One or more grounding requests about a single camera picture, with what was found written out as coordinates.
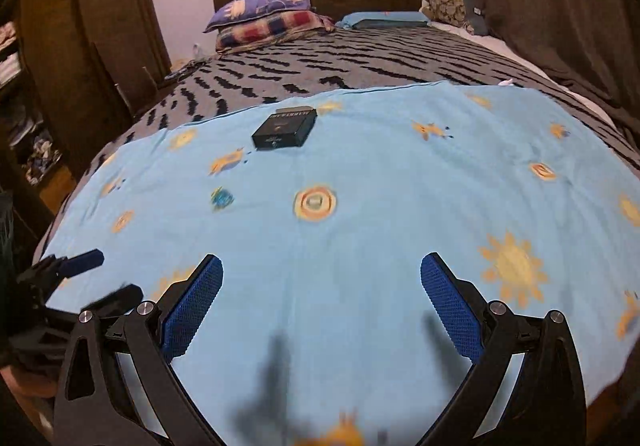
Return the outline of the wooden wardrobe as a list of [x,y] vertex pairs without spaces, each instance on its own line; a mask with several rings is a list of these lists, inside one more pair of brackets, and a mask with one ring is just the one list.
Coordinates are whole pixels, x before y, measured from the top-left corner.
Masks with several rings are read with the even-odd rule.
[[80,178],[169,73],[153,0],[20,0],[17,26],[40,111]]

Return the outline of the light blue cartoon sheet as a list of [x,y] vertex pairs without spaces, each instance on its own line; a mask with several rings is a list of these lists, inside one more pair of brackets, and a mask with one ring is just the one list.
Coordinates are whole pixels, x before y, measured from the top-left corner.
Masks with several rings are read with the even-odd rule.
[[470,363],[420,281],[437,253],[486,299],[561,310],[586,394],[639,336],[639,181],[545,94],[447,83],[308,99],[303,146],[257,150],[271,106],[120,147],[48,250],[103,252],[61,285],[76,311],[127,283],[157,299],[207,254],[224,283],[174,368],[230,445],[292,445],[353,414],[410,445]]

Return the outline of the black rectangular box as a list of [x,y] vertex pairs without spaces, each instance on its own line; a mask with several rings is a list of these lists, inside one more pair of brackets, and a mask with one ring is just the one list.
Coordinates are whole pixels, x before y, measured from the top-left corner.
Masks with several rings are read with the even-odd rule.
[[252,140],[257,150],[299,148],[314,128],[318,113],[311,106],[277,110],[265,119]]

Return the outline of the red blue plaid pillow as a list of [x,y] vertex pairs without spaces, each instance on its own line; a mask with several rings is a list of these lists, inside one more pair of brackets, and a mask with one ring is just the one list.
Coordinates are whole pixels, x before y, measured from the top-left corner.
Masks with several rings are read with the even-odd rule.
[[309,10],[276,12],[222,30],[216,39],[218,54],[234,54],[318,33],[331,33],[335,25],[328,16]]

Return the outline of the grey black patterned blanket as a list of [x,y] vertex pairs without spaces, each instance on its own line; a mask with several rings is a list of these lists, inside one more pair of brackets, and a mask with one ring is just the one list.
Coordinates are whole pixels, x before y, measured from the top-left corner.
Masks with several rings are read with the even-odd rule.
[[538,71],[478,42],[431,26],[338,30],[212,59],[153,101],[141,120],[98,153],[92,175],[120,146],[192,121],[333,89],[448,80],[537,89],[590,128],[633,172],[639,155],[603,115]]

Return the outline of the purple cartoon pillow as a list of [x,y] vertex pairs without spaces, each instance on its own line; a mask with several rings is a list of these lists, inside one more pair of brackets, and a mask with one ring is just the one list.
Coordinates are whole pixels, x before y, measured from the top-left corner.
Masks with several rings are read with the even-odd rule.
[[271,13],[311,10],[310,0],[232,0],[217,10],[206,25],[205,33],[253,21]]

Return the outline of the plaid mattress bed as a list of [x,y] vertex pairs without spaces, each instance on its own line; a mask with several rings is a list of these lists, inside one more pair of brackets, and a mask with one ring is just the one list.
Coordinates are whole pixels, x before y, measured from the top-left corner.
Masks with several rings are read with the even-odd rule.
[[560,45],[547,46],[543,38],[502,40],[492,35],[473,35],[465,28],[442,22],[434,21],[432,25],[524,64],[546,83],[558,85],[600,120],[625,135],[639,136],[638,61],[626,42],[617,42],[620,32],[615,28],[607,36],[562,35]]

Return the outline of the light blue flat pillow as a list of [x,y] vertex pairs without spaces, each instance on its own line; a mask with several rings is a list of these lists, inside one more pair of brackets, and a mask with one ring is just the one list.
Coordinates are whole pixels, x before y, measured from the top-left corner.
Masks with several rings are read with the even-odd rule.
[[344,30],[362,28],[396,28],[396,26],[427,26],[431,20],[420,11],[353,12],[336,22]]

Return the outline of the dark blue bag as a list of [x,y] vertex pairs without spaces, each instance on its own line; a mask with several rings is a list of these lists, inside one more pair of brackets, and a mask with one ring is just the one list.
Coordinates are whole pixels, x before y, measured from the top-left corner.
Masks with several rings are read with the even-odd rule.
[[486,24],[484,11],[477,0],[464,0],[466,29],[472,35],[487,36],[489,28]]

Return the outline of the patterned brown cushion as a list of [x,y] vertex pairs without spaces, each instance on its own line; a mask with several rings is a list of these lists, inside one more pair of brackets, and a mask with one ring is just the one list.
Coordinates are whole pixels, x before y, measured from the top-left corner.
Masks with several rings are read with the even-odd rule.
[[475,33],[474,0],[422,0],[421,12],[431,21]]

